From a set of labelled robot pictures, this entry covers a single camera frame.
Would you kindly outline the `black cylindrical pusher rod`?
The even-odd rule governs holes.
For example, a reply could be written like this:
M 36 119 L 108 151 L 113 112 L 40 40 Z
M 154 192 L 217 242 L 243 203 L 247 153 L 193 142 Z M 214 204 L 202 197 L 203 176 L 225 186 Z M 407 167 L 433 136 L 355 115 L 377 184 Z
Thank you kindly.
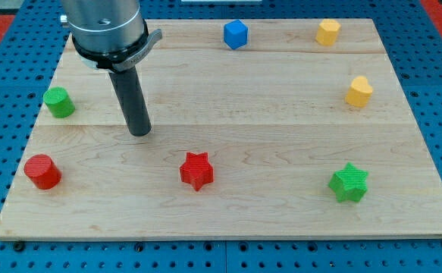
M 136 68 L 110 73 L 109 77 L 129 132 L 135 137 L 145 136 L 152 128 Z

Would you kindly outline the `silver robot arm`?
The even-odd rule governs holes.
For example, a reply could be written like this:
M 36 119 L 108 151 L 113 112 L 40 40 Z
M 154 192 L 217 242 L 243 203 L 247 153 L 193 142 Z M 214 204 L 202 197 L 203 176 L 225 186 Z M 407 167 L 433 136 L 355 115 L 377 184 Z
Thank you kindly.
M 90 67 L 107 71 L 130 134 L 152 129 L 136 65 L 162 39 L 150 31 L 138 0 L 61 0 L 61 23 Z

